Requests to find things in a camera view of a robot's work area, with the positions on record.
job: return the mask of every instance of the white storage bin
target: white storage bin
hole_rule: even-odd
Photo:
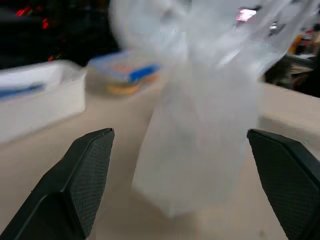
[[[0,143],[83,112],[85,76],[85,69],[64,60],[0,71],[2,87],[45,85],[39,92],[0,98]]]

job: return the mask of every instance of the translucent plastic bag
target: translucent plastic bag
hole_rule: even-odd
[[[120,41],[174,69],[145,135],[133,189],[168,216],[223,204],[258,121],[257,78],[287,52],[319,3],[298,11],[279,32],[270,26],[292,0],[272,0],[245,25],[224,15],[228,0],[114,0]]]

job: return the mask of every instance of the table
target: table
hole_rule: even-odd
[[[73,140],[114,128],[106,188],[96,220],[98,240],[286,240],[261,187],[249,147],[235,194],[225,208],[208,207],[168,219],[130,191],[139,149],[161,89],[158,84],[125,98],[87,93],[84,113],[0,146],[0,232]],[[264,91],[260,128],[304,142],[320,159],[320,99],[271,85],[264,85]]]

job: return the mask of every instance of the plastic bag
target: plastic bag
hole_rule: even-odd
[[[292,0],[270,1],[239,28],[224,15],[227,2],[115,0],[111,8],[123,44],[174,69],[154,109],[132,183],[167,216],[228,200],[247,131],[258,121],[257,78],[283,57],[319,1],[294,3],[299,12],[274,35],[270,26]]]

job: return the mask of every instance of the red light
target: red light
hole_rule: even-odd
[[[25,9],[20,9],[17,13],[16,16],[22,16],[25,13]]]
[[[42,28],[47,29],[49,27],[48,19],[43,19],[42,20]]]

